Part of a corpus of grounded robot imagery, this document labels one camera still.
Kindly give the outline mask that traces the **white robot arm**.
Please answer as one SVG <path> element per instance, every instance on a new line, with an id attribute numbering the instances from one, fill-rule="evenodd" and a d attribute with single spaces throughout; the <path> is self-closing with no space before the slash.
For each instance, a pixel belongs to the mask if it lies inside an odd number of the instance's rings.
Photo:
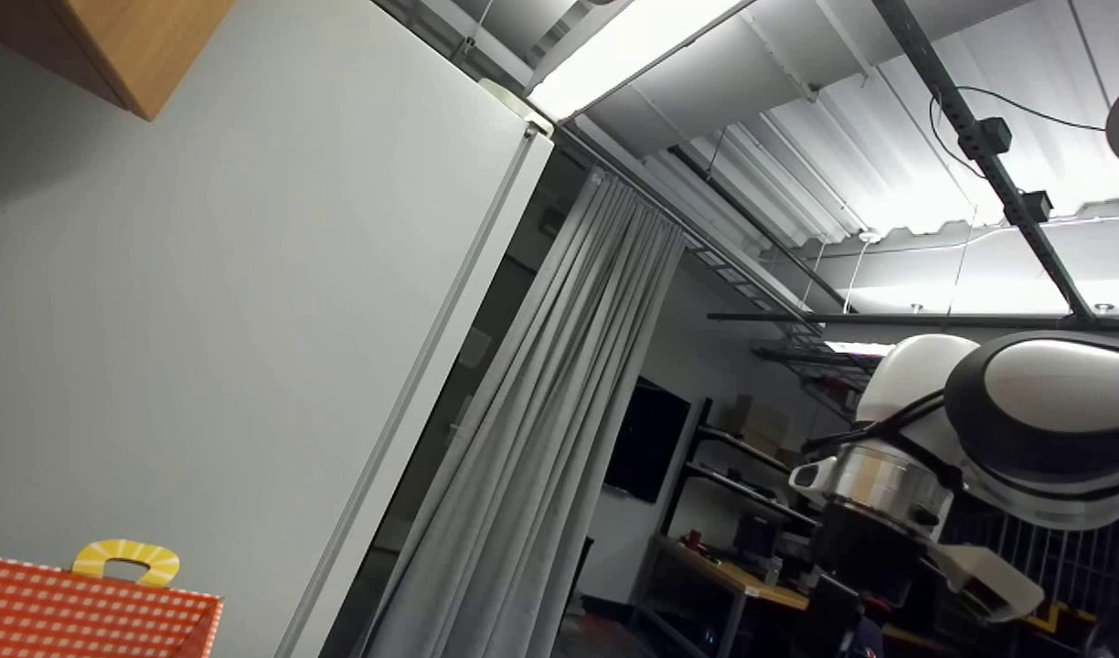
<path id="1" fill-rule="evenodd" d="M 961 499 L 1043 532 L 1119 524 L 1119 341 L 908 337 L 872 375 L 855 431 L 794 465 L 790 492 L 820 504 L 814 563 L 854 601 L 899 602 L 933 563 L 979 623 L 1027 617 L 1043 590 L 943 527 Z"/>

